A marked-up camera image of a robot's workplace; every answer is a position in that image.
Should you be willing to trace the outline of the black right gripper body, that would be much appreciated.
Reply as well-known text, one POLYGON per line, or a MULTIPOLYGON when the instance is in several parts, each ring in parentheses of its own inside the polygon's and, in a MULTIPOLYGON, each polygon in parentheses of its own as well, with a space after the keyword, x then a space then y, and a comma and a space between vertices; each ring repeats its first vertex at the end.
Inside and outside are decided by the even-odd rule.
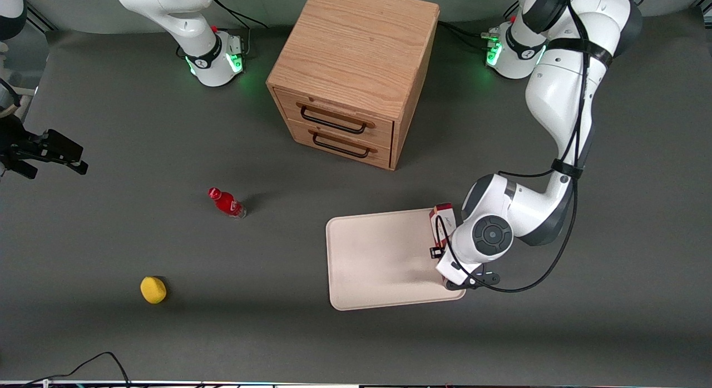
POLYGON ((30 158, 39 153, 41 135, 28 132, 16 116, 1 119, 1 162, 2 175, 15 172, 18 175, 34 180, 38 169, 25 162, 28 158, 21 152, 29 152, 30 158))

